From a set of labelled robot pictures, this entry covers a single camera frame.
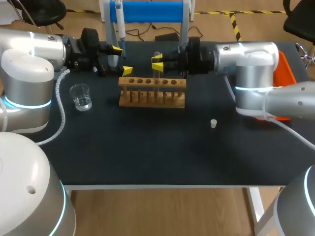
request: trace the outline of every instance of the test tube rack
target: test tube rack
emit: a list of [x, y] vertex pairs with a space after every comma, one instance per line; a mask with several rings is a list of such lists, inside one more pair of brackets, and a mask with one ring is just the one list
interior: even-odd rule
[[185, 108], [185, 79], [120, 77], [118, 85], [123, 87], [119, 100], [121, 107]]

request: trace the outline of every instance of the cable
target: cable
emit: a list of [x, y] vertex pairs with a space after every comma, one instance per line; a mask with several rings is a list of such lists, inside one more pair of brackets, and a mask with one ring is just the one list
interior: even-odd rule
[[[230, 82], [228, 81], [227, 76], [225, 75], [224, 80], [226, 82], [227, 88], [233, 98], [233, 100], [235, 101], [235, 94], [232, 90], [232, 87], [230, 85]], [[289, 133], [293, 134], [296, 138], [298, 138], [301, 142], [303, 142], [305, 145], [307, 145], [309, 148], [315, 150], [315, 145], [312, 144], [310, 141], [308, 141], [306, 138], [304, 138], [302, 135], [300, 135], [298, 132], [296, 132], [295, 130], [291, 129], [289, 126], [283, 124], [282, 122], [276, 120], [276, 118], [270, 118], [268, 117], [268, 113], [266, 112], [266, 101], [267, 99], [265, 99], [265, 102], [263, 104], [263, 112], [264, 112], [264, 117], [266, 121], [272, 122], [274, 124], [277, 124], [278, 126], [282, 127], [283, 129], [285, 129], [286, 131], [288, 131]]]
[[[141, 38], [141, 35], [143, 35], [144, 33], [148, 32], [151, 26], [152, 26], [152, 28], [155, 29], [155, 30], [170, 29], [170, 30], [174, 30], [177, 34], [180, 34], [180, 33], [179, 33], [175, 28], [173, 28], [173, 27], [160, 27], [160, 28], [157, 28], [155, 25], [152, 24], [152, 22], [150, 22], [149, 27], [148, 27], [145, 31], [143, 31], [142, 33], [140, 33], [139, 29], [129, 29], [129, 30], [126, 30], [126, 34], [131, 35], [131, 36], [137, 36], [137, 37], [140, 38], [141, 41], [144, 41], [144, 39]], [[202, 37], [203, 37], [203, 34], [201, 33], [200, 29], [199, 29], [197, 26], [192, 26], [192, 27], [190, 27], [190, 28], [188, 29], [188, 31], [191, 30], [192, 28], [196, 28], [196, 29], [197, 29], [198, 33], [200, 34], [200, 36], [198, 36], [199, 38], [202, 38]], [[137, 33], [137, 34], [129, 33], [129, 32], [131, 32], [131, 31], [138, 31], [138, 33]]]
[[155, 30], [161, 30], [161, 29], [170, 29], [170, 30], [174, 30], [177, 34], [180, 34], [176, 29], [174, 29], [173, 27], [160, 27], [160, 28], [157, 28], [156, 26], [152, 25], [152, 28], [155, 29]]
[[6, 128], [8, 126], [8, 112], [6, 110], [6, 106], [4, 101], [0, 98], [0, 106], [2, 108], [3, 111], [3, 125], [2, 125], [2, 132], [6, 131]]
[[190, 28], [188, 29], [188, 31], [189, 31], [190, 29], [192, 29], [192, 28], [196, 28], [196, 29], [197, 29], [198, 33], [201, 35], [201, 36], [199, 36], [199, 38], [202, 38], [202, 37], [203, 37], [203, 34], [200, 32], [200, 29], [199, 29], [197, 26], [192, 26], [192, 27], [190, 27]]
[[[155, 29], [155, 30], [161, 30], [161, 29], [171, 29], [171, 30], [174, 30], [177, 34], [180, 34], [176, 29], [174, 29], [173, 27], [160, 27], [160, 28], [157, 28], [156, 26], [152, 25], [152, 28]], [[191, 30], [192, 28], [196, 28], [197, 31], [199, 32], [200, 36], [198, 36], [199, 38], [202, 38], [203, 37], [203, 34], [200, 32], [200, 29], [197, 27], [197, 26], [192, 26], [188, 29]]]
[[65, 76], [67, 74], [70, 73], [70, 70], [65, 70], [57, 79], [57, 82], [56, 82], [56, 87], [55, 87], [55, 92], [56, 92], [56, 99], [57, 99], [57, 103], [58, 103], [58, 106], [59, 106], [59, 109], [60, 109], [60, 114], [61, 114], [61, 124], [60, 124], [60, 127], [59, 129], [57, 130], [57, 132], [51, 136], [50, 138], [44, 140], [44, 141], [41, 141], [41, 142], [38, 142], [36, 143], [37, 145], [41, 146], [43, 144], [46, 144], [46, 143], [49, 143], [50, 141], [54, 140], [56, 137], [58, 137], [58, 135], [60, 135], [60, 133], [62, 132], [63, 128], [64, 128], [64, 125], [65, 125], [65, 113], [64, 113], [64, 109], [63, 109], [63, 104], [61, 102], [61, 98], [60, 98], [60, 94], [59, 94], [59, 88], [60, 88], [60, 83], [61, 83], [61, 80], [63, 80], [65, 78]]
[[230, 82], [228, 81], [228, 78], [226, 75], [224, 76], [224, 80], [225, 80], [226, 86], [228, 88], [228, 91], [230, 92], [231, 97], [232, 97], [233, 101], [235, 102], [235, 95], [233, 93], [232, 87], [231, 87]]
[[[140, 33], [139, 29], [129, 29], [129, 30], [126, 30], [126, 34], [131, 35], [131, 36], [137, 36], [140, 38], [141, 41], [144, 41], [143, 38], [141, 38], [140, 36], [143, 35], [144, 33], [148, 32], [151, 25], [152, 25], [152, 23], [150, 22], [149, 27], [145, 31], [143, 31], [142, 33]], [[135, 31], [135, 30], [138, 31], [138, 34], [129, 33], [131, 31]]]
[[303, 142], [305, 145], [307, 145], [308, 147], [310, 147], [311, 149], [315, 150], [315, 145], [312, 144], [310, 141], [308, 141], [306, 138], [304, 138], [302, 135], [300, 135], [298, 132], [296, 132], [295, 130], [291, 129], [290, 127], [286, 126], [285, 124], [283, 124], [282, 122], [276, 120], [275, 118], [269, 118], [268, 119], [269, 122], [272, 122], [274, 124], [277, 124], [278, 126], [282, 127], [283, 129], [285, 129], [286, 131], [288, 131], [289, 133], [293, 134], [296, 138], [298, 138], [301, 142]]

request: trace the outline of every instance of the blue bar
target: blue bar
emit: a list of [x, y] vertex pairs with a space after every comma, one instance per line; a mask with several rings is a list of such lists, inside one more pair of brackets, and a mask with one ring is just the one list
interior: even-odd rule
[[[182, 1], [123, 1], [126, 23], [181, 23], [183, 21]], [[117, 23], [115, 3], [110, 2], [111, 22]]]

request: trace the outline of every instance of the black cable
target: black cable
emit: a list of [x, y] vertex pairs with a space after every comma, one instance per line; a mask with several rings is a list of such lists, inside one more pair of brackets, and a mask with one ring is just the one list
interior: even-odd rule
[[[143, 35], [144, 33], [148, 32], [148, 30], [150, 29], [151, 25], [152, 25], [152, 23], [150, 23], [149, 27], [145, 31], [143, 31], [142, 33], [140, 33], [139, 29], [129, 29], [129, 30], [126, 30], [126, 34], [131, 35], [131, 36], [137, 36], [137, 37], [140, 38], [141, 41], [144, 41], [143, 38], [141, 38], [141, 35]], [[131, 31], [135, 31], [135, 30], [138, 31], [137, 34], [129, 33]]]
[[[173, 27], [160, 27], [160, 28], [157, 28], [156, 26], [152, 25], [152, 28], [155, 29], [155, 30], [160, 30], [160, 29], [171, 29], [171, 30], [174, 30], [177, 34], [180, 34], [176, 29], [174, 29]], [[203, 37], [203, 34], [200, 32], [199, 28], [197, 26], [192, 26], [188, 29], [188, 31], [192, 28], [196, 28], [198, 30], [198, 33], [201, 35], [199, 36], [199, 38], [202, 38]]]
[[174, 29], [173, 27], [160, 27], [160, 28], [157, 28], [156, 26], [152, 25], [152, 28], [155, 29], [155, 30], [160, 30], [160, 29], [171, 29], [171, 30], [174, 30], [177, 34], [180, 34], [176, 29]]
[[196, 28], [196, 29], [197, 29], [198, 33], [201, 35], [201, 36], [198, 36], [199, 38], [202, 38], [202, 37], [203, 37], [202, 32], [200, 32], [200, 29], [199, 29], [197, 26], [192, 26], [192, 27], [190, 27], [190, 28], [188, 29], [188, 31], [189, 31], [190, 29], [192, 29], [192, 28]]

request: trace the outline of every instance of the floor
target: floor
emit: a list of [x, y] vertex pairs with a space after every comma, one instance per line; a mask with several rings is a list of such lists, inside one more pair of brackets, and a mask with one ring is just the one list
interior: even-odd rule
[[[99, 11], [98, 0], [63, 0], [68, 9]], [[291, 7], [298, 0], [292, 0]], [[214, 10], [283, 10], [281, 0], [196, 0], [196, 11]], [[290, 41], [311, 43], [283, 31], [285, 14], [237, 14], [236, 21], [243, 41]], [[99, 14], [68, 13], [61, 21], [64, 31], [54, 26], [55, 33], [80, 37], [83, 28], [97, 29], [105, 39], [105, 27]], [[155, 24], [174, 27], [178, 24]], [[203, 41], [236, 41], [230, 18], [225, 15], [195, 15], [190, 26], [198, 26]], [[6, 28], [34, 30], [17, 21]], [[148, 24], [127, 24], [126, 29], [146, 30]], [[142, 35], [154, 40], [155, 35], [171, 29], [150, 29]], [[190, 36], [198, 35], [192, 29]], [[139, 39], [128, 35], [126, 40]], [[315, 78], [315, 66], [309, 69]], [[262, 187], [260, 192], [267, 208], [278, 192], [277, 187]], [[248, 199], [242, 188], [224, 189], [151, 189], [74, 191], [72, 201], [77, 215], [77, 236], [252, 236], [252, 219]]]

